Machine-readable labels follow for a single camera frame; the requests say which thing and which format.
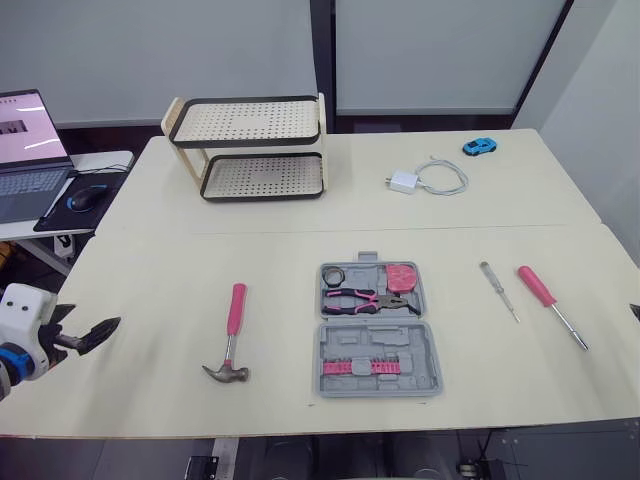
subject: mouse pad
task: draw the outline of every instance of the mouse pad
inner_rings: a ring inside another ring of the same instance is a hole
[[[89,173],[77,176],[69,185],[69,188],[58,199],[49,214],[40,217],[33,230],[43,232],[49,230],[75,230],[81,228],[94,229],[100,223],[100,219],[111,205],[118,190],[127,178],[127,173]],[[74,212],[67,207],[67,199],[76,192],[92,185],[107,185],[108,193],[102,197],[88,212]]]

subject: screwdriver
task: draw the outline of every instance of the screwdriver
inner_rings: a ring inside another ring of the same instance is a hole
[[[527,287],[529,287],[529,290],[531,290],[531,292],[536,297],[538,297],[538,300],[542,302],[542,305],[544,305],[545,307],[551,307],[553,309],[553,311],[556,313],[558,318],[562,320],[562,323],[564,323],[564,326],[567,328],[567,330],[569,330],[569,332],[571,333],[571,336],[578,343],[578,345],[580,345],[580,347],[582,347],[583,350],[589,350],[589,347],[584,342],[584,340],[582,340],[582,338],[580,337],[580,334],[576,332],[576,329],[573,328],[573,326],[564,317],[564,315],[562,315],[560,310],[558,310],[558,307],[556,307],[557,300],[553,298],[553,295],[551,295],[551,292],[549,292],[547,287],[544,285],[544,283],[542,283],[542,280],[538,278],[535,272],[531,270],[531,268],[527,267],[526,265],[523,265],[518,269],[518,275],[520,276],[522,281],[527,285]]]
[[[482,270],[485,277],[487,277],[487,280],[489,280],[489,283],[493,286],[493,289],[496,291],[496,293],[500,295],[500,298],[502,298],[502,301],[511,312],[511,315],[513,315],[513,318],[516,319],[516,322],[520,323],[520,319],[518,318],[518,315],[516,315],[516,312],[513,309],[513,305],[511,305],[511,302],[505,295],[504,288],[502,288],[502,285],[500,285],[498,277],[496,277],[496,274],[493,273],[493,270],[491,270],[489,264],[487,262],[480,262],[480,270]]]

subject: pink screwdriver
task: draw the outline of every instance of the pink screwdriver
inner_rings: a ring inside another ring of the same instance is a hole
[[[558,318],[562,320],[562,323],[564,323],[564,326],[567,327],[567,330],[569,330],[574,340],[578,342],[578,345],[580,345],[583,350],[589,350],[589,347],[584,342],[584,340],[582,340],[578,332],[576,332],[576,329],[573,328],[569,321],[564,318],[564,315],[562,315],[560,310],[558,310],[558,307],[556,307],[557,300],[553,298],[551,292],[549,292],[547,287],[544,285],[544,283],[542,283],[542,280],[538,278],[535,272],[526,265],[523,265],[518,269],[518,275],[527,285],[527,287],[529,287],[529,290],[531,290],[533,294],[538,297],[538,300],[542,302],[542,305],[544,305],[545,307],[551,307],[553,309]]]

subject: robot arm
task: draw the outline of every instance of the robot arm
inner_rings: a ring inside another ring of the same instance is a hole
[[[103,320],[84,337],[62,334],[60,321],[75,305],[56,305],[58,296],[12,283],[0,300],[0,401],[23,380],[36,380],[64,360],[55,346],[90,352],[115,331],[120,317]]]

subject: blue toy car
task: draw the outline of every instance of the blue toy car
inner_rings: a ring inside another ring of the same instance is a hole
[[[497,147],[498,144],[489,137],[476,138],[475,140],[465,143],[462,151],[467,155],[475,157],[481,153],[494,152]]]

